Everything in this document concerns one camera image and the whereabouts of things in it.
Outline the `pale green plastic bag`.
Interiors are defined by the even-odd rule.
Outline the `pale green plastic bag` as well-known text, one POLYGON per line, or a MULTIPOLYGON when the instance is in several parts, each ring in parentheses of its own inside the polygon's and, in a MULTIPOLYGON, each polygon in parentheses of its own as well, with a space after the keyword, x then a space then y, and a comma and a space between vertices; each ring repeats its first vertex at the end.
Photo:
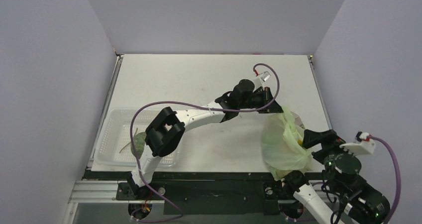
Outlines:
POLYGON ((311 152, 302 146, 305 127, 296 113, 283 106, 283 113, 267 117, 261 134, 262 158, 275 181, 292 171, 306 173, 313 167, 311 152))

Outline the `green fake melon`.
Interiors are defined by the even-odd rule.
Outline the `green fake melon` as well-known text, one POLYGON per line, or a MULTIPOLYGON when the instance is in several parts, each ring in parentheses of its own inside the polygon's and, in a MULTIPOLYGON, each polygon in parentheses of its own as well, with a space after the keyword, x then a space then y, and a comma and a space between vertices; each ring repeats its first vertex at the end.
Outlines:
POLYGON ((121 154, 123 151, 129 149, 130 153, 135 156, 135 153, 137 152, 139 156, 142 155, 144 151, 144 145, 145 145, 145 138, 146 133, 145 132, 139 132, 138 128, 135 129, 133 132, 133 141, 134 141, 134 147, 131 145, 131 141, 129 141, 125 146, 121 148, 121 150, 118 152, 121 154))

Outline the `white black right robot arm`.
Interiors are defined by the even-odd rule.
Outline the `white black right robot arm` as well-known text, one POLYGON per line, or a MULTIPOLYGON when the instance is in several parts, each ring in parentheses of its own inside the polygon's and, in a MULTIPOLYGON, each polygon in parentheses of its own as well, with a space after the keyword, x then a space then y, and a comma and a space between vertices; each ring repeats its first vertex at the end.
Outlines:
POLYGON ((304 131, 303 148, 321 145, 319 151, 312 152, 312 158, 323 165, 321 190, 337 199, 338 210, 333 211, 322 200, 302 172, 292 171, 281 181, 282 194, 301 203, 320 224, 339 224, 342 215, 356 224, 382 224, 389 216, 388 199, 360 176, 362 164, 358 156, 373 154, 375 141, 361 131, 355 139, 347 143, 332 129, 304 131))

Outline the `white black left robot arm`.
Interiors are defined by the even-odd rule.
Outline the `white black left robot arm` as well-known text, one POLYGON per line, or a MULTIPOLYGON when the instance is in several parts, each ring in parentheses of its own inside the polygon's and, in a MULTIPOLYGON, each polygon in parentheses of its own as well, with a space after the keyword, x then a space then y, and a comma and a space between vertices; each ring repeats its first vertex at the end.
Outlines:
POLYGON ((207 124, 229 121, 246 110, 283 113, 269 87, 247 88, 243 91, 233 89, 203 107, 195 106, 183 111, 165 107, 144 132, 131 127, 127 145, 136 158, 137 167, 127 178, 129 193, 136 199, 147 196, 148 184, 161 158, 176 150, 186 132, 207 124))

